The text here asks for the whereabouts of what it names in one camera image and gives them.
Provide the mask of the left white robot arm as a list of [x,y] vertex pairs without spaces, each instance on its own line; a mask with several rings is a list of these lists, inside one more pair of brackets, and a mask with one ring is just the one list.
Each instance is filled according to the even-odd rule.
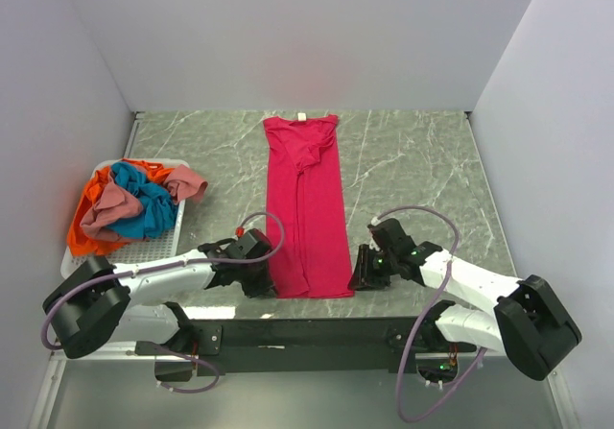
[[70,359],[108,343],[135,341],[172,354],[198,349],[199,333],[179,292],[240,284],[248,298],[274,293],[269,259],[280,250],[260,230],[207,243],[184,254],[134,264],[87,259],[43,301],[41,341]]

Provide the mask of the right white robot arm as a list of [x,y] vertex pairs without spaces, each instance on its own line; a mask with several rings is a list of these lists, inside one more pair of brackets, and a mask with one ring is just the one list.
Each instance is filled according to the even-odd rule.
[[382,290],[398,275],[435,290],[404,339],[408,350],[453,344],[503,353],[525,376],[544,380],[582,341],[547,280],[496,274],[429,241],[417,244],[398,220],[374,220],[349,287]]

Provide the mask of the magenta t shirt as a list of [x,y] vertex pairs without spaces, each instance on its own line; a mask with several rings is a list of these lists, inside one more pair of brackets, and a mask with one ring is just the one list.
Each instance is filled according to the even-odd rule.
[[340,155],[339,117],[270,117],[266,234],[281,249],[269,260],[281,298],[350,298],[352,276]]

